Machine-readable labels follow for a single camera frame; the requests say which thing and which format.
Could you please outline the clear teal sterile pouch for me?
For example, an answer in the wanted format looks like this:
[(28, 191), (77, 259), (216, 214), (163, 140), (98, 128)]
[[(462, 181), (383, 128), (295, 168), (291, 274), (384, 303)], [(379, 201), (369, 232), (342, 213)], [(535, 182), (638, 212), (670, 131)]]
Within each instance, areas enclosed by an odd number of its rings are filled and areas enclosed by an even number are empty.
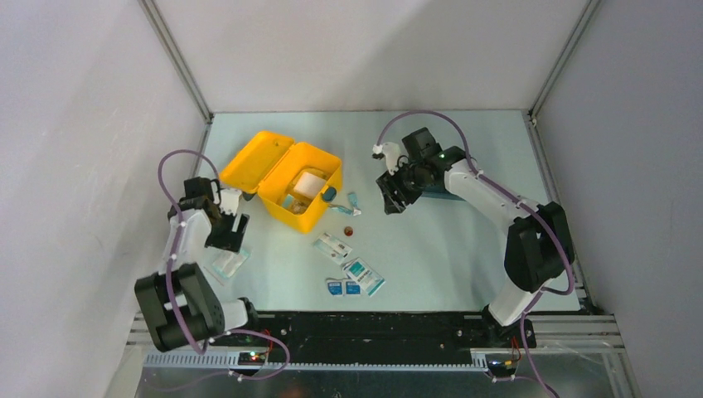
[(250, 253), (246, 249), (232, 252), (210, 247), (206, 248), (205, 254), (205, 270), (221, 285), (228, 284), (238, 269), (250, 257)]

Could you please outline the dark teal divided tray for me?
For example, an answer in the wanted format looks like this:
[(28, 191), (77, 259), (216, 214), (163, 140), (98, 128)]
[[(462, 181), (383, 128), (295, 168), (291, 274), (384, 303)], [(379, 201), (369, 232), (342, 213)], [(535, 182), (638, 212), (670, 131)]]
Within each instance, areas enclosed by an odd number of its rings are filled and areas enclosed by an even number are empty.
[(433, 199), (443, 199), (452, 201), (462, 201), (463, 199), (451, 192), (449, 192), (444, 186), (433, 185), (423, 188), (423, 197), (433, 198)]

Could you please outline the cotton swabs bag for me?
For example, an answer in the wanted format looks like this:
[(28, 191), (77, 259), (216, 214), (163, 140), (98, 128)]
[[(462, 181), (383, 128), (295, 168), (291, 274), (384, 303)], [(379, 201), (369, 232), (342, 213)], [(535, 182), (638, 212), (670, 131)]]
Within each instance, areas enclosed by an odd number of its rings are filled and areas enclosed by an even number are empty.
[(302, 215), (312, 204), (313, 200), (306, 197), (292, 197), (290, 204), (288, 205), (288, 210), (294, 215)]

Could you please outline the white gauze pad pack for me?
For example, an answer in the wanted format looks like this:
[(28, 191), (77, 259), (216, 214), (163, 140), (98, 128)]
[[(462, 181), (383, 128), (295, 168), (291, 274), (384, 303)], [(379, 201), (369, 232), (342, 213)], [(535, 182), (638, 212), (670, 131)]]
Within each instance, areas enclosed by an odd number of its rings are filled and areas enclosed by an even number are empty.
[(302, 172), (293, 185), (293, 192), (313, 199), (327, 184), (327, 180), (310, 172)]

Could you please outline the medical gauze dressing packet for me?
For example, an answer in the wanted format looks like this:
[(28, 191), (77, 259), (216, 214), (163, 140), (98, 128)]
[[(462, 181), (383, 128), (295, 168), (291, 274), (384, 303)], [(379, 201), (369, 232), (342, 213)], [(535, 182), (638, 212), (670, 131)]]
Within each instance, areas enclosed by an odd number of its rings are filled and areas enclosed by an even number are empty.
[(345, 263), (342, 271), (368, 296), (373, 296), (385, 284), (385, 278), (359, 257)]

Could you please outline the teal bandage pack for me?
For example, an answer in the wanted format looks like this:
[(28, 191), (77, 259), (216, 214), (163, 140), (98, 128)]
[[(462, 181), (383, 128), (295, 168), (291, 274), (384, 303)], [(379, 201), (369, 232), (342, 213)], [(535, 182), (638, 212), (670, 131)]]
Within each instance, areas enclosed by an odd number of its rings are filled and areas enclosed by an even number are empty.
[(283, 201), (281, 203), (281, 207), (283, 207), (287, 211), (296, 212), (296, 211), (298, 211), (298, 209), (300, 207), (300, 202), (296, 197), (294, 197), (292, 195), (287, 195), (283, 199)]

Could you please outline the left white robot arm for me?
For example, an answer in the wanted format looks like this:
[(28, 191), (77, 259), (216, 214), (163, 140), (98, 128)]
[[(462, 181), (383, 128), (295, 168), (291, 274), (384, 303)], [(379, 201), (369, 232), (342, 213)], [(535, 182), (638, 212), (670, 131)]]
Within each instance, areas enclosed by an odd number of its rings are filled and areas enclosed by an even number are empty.
[(217, 179), (194, 177), (167, 213), (169, 237), (164, 269), (138, 279), (134, 292), (154, 346), (160, 352), (208, 341), (230, 330), (242, 345), (259, 341), (262, 323), (248, 298), (222, 303), (205, 270), (226, 279), (247, 255), (243, 240), (249, 216), (239, 209), (243, 192)]

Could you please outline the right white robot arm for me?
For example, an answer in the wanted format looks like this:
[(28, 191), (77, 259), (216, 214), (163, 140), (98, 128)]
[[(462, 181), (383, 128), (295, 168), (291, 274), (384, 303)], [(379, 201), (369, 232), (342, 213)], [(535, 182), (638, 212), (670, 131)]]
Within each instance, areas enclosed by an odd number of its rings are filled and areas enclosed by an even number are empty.
[(494, 347), (506, 345), (536, 295), (575, 260), (563, 207), (554, 201), (541, 205), (500, 186), (463, 149), (441, 148), (427, 128), (405, 136), (401, 144), (375, 145), (372, 156), (387, 168), (376, 180), (386, 214), (399, 214), (424, 193), (439, 190), (466, 201), (505, 235), (507, 279), (487, 306), (490, 318), (482, 324), (482, 335)]

